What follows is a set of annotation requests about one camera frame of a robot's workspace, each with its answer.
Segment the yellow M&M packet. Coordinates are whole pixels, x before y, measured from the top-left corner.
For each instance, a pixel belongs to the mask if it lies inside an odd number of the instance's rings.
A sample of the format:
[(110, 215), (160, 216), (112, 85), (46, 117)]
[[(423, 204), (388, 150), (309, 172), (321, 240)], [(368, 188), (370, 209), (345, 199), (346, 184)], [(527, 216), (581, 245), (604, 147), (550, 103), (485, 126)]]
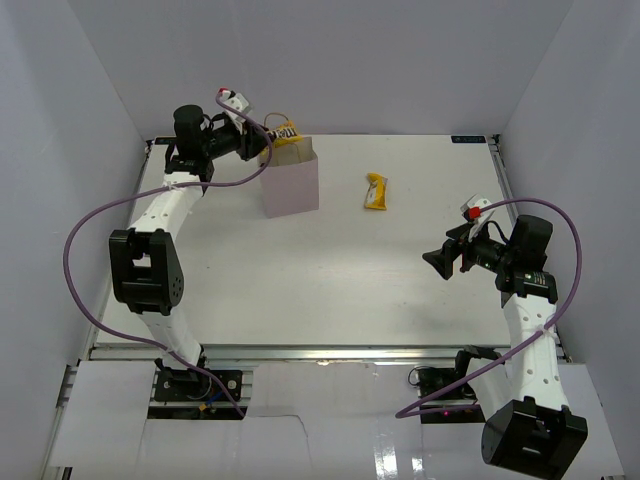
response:
[(287, 121), (268, 132), (274, 148), (299, 142), (303, 136), (293, 121)]

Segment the yellow snack bar wrapper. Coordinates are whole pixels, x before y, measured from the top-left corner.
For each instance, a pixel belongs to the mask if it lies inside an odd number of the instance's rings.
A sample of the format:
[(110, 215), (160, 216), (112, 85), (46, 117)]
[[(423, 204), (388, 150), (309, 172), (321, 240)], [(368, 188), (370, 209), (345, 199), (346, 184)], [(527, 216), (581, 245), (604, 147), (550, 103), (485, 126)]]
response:
[(369, 188), (364, 200), (364, 208), (369, 210), (386, 211), (386, 192), (388, 179), (378, 173), (367, 174)]

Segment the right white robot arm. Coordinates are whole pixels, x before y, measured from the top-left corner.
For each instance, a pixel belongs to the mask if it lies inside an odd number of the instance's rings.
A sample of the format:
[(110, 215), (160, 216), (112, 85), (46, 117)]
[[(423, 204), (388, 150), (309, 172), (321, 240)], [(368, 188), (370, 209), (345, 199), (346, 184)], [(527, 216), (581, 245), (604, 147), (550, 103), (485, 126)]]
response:
[(521, 215), (498, 242), (487, 220), (477, 218), (447, 231), (442, 247), (423, 256), (444, 279), (456, 259), (462, 271), (479, 266), (495, 274), (515, 353), (467, 346), (451, 384), (480, 406), (483, 461), (537, 479), (562, 478), (588, 437), (586, 419), (572, 413), (561, 384), (550, 323), (558, 302), (555, 278), (544, 270), (552, 233), (550, 222)]

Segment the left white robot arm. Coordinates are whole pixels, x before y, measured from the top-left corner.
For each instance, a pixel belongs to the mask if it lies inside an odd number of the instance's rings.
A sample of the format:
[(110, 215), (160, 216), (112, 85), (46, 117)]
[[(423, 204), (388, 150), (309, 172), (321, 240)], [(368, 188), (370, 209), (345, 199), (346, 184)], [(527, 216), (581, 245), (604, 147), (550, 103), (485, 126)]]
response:
[(185, 280), (174, 240), (212, 180), (213, 161), (231, 152), (247, 161), (268, 146), (263, 129), (248, 121), (251, 105), (243, 95), (223, 90), (220, 103), (224, 111), (213, 117), (197, 105), (174, 111), (175, 136), (164, 154), (165, 190), (128, 229), (109, 238), (115, 299), (141, 319), (154, 341), (190, 363), (176, 384), (191, 399), (209, 392), (212, 377), (195, 365), (203, 348), (177, 313)]

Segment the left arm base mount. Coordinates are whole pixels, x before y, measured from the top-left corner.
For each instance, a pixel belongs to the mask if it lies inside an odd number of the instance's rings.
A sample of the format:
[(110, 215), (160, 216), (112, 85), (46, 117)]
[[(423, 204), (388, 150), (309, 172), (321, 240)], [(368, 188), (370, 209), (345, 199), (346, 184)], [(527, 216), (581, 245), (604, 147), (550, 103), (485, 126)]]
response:
[(192, 370), (168, 367), (161, 358), (154, 361), (156, 377), (148, 418), (157, 420), (224, 421), (241, 420), (241, 413), (210, 377)]

